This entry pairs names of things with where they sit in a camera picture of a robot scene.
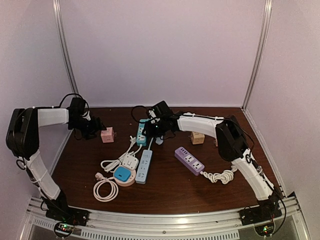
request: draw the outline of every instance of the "teal power strip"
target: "teal power strip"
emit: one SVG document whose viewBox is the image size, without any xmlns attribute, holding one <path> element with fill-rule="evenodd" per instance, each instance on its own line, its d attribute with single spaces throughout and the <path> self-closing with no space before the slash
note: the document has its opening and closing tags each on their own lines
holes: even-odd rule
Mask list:
<svg viewBox="0 0 320 240">
<path fill-rule="evenodd" d="M 139 126 L 138 126 L 138 131 L 136 133 L 136 144 L 138 146 L 147 146 L 147 137 L 142 134 L 144 128 L 145 128 L 145 122 L 149 121 L 149 119 L 140 119 Z"/>
<path fill-rule="evenodd" d="M 151 157 L 152 157 L 151 150 L 147 150 L 147 149 L 143 150 L 141 160 L 135 176 L 135 182 L 137 184 L 146 184 Z"/>
</svg>

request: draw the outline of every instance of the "dark wood surface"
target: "dark wood surface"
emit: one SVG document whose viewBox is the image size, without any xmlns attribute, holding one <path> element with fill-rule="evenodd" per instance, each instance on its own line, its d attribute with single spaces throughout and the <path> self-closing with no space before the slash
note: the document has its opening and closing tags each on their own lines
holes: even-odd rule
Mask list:
<svg viewBox="0 0 320 240">
<path fill-rule="evenodd" d="M 235 115 L 242 128 L 255 141 L 253 154 L 263 167 L 268 178 L 276 183 L 271 166 L 240 108 L 179 107 L 174 110 L 190 111 L 200 115 Z M 195 176 L 174 157 L 175 149 L 183 146 L 198 158 L 205 171 L 222 173 L 231 164 L 222 160 L 213 138 L 206 136 L 204 144 L 192 145 L 190 132 L 177 132 L 176 137 L 167 139 L 163 145 L 153 144 L 153 156 L 145 185 L 134 183 L 130 187 L 119 187 L 119 194 L 111 202 L 99 202 L 93 196 L 97 182 L 95 174 L 110 177 L 100 167 L 103 160 L 114 160 L 130 145 L 130 135 L 137 134 L 138 124 L 130 115 L 130 108 L 94 108 L 91 112 L 100 117 L 104 124 L 112 126 L 117 133 L 114 143 L 102 143 L 99 137 L 91 140 L 76 140 L 70 137 L 53 173 L 53 179 L 66 193 L 71 206 L 129 214 L 182 214 L 204 213 L 244 208 L 256 205 L 255 194 L 239 171 L 234 180 L 223 185 L 211 183 L 202 175 Z M 137 118 L 146 118 L 143 111 L 136 111 Z M 100 194 L 109 194 L 105 184 Z"/>
</svg>

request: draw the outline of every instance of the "coiled white cord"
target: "coiled white cord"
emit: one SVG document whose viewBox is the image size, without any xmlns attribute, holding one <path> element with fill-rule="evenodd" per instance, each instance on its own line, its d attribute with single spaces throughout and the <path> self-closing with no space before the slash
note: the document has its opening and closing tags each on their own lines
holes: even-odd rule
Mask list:
<svg viewBox="0 0 320 240">
<path fill-rule="evenodd" d="M 135 157 L 136 153 L 138 153 L 141 148 L 142 148 L 142 145 L 139 146 L 138 150 L 137 151 L 132 151 L 132 152 L 129 152 L 132 147 L 136 144 L 137 142 L 137 139 L 135 137 L 132 137 L 130 136 L 130 147 L 128 148 L 128 150 L 122 154 L 118 159 L 116 160 L 104 160 L 100 163 L 100 166 L 103 168 L 103 170 L 107 173 L 111 172 L 113 173 L 114 172 L 114 169 L 116 167 L 118 167 L 119 165 L 121 165 L 121 163 L 123 162 L 123 160 L 125 159 L 126 155 L 131 155 L 133 157 Z"/>
<path fill-rule="evenodd" d="M 93 187 L 93 195 L 95 199 L 97 199 L 100 202 L 106 203 L 112 201 L 117 197 L 119 192 L 118 185 L 114 181 L 111 181 L 114 179 L 114 177 L 106 178 L 100 172 L 97 172 L 95 178 L 98 181 Z M 105 183 L 109 183 L 111 185 L 111 192 L 108 196 L 100 196 L 99 188 Z"/>
<path fill-rule="evenodd" d="M 231 170 L 224 170 L 223 173 L 207 173 L 206 171 L 201 171 L 200 174 L 209 179 L 213 184 L 219 180 L 222 184 L 227 184 L 234 179 L 234 172 L 237 170 L 238 168 L 236 166 L 231 165 Z"/>
</svg>

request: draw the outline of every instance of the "white wall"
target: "white wall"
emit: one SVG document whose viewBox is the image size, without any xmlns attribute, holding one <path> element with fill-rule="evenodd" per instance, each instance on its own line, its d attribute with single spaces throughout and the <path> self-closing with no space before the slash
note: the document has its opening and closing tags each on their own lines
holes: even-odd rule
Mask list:
<svg viewBox="0 0 320 240">
<path fill-rule="evenodd" d="M 241 106 L 264 0 L 62 0 L 79 91 L 93 106 Z"/>
<path fill-rule="evenodd" d="M 320 1 L 273 1 L 248 110 L 295 191 L 312 239 L 320 235 Z"/>
<path fill-rule="evenodd" d="M 6 147 L 12 112 L 57 105 L 71 88 L 51 0 L 0 1 L 0 33 L 0 238 L 15 240 L 37 189 Z M 48 168 L 66 134 L 65 126 L 40 130 L 40 150 Z"/>
</svg>

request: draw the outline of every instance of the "pink cube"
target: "pink cube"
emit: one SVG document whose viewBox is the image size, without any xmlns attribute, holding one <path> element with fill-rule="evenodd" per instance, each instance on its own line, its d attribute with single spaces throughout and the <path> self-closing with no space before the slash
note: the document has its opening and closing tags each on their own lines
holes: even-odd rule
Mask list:
<svg viewBox="0 0 320 240">
<path fill-rule="evenodd" d="M 102 142 L 113 143 L 115 141 L 115 133 L 112 127 L 107 127 L 106 130 L 101 131 Z"/>
</svg>

